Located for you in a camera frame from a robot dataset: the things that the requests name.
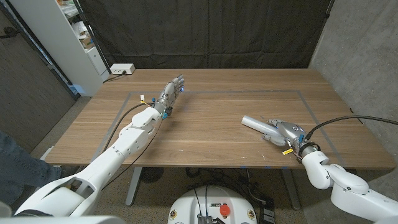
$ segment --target emergency stop button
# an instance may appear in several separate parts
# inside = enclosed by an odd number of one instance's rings
[[[220,207],[220,213],[222,216],[228,216],[231,213],[231,209],[229,209],[227,204],[224,204]]]

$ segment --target electrical outlet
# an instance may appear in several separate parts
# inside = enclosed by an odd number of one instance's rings
[[[123,74],[123,71],[126,71],[126,74],[132,74],[136,68],[132,63],[114,63],[111,66],[111,72],[113,75]]]

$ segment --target person's leg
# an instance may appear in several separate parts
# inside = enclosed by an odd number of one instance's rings
[[[43,187],[59,179],[61,168],[31,157],[15,140],[0,131],[0,179]]]
[[[14,203],[24,191],[24,185],[18,184],[11,180],[2,180],[0,178],[0,201],[11,205]]]

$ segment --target gray wall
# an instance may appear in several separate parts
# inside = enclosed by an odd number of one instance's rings
[[[309,68],[321,72],[356,114],[397,121],[398,1],[335,1]],[[364,123],[398,162],[398,126]],[[398,200],[398,169],[358,175],[372,180],[372,189]],[[321,203],[331,204],[326,199]],[[309,223],[320,221],[313,212],[306,212]]]

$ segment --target wooden table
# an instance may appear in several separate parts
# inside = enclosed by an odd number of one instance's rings
[[[163,121],[156,138],[135,166],[299,168],[293,154],[282,155],[261,139],[261,133],[241,124],[248,115],[301,125],[351,115],[349,107],[315,70],[195,69],[136,70],[105,83],[46,157],[51,164],[87,165],[104,147],[119,117],[139,103],[158,98],[165,84],[184,74],[185,92]],[[119,129],[144,106],[131,112]],[[393,158],[357,119],[329,124],[312,141],[331,163],[352,169],[392,169]],[[125,161],[131,164],[140,151]]]

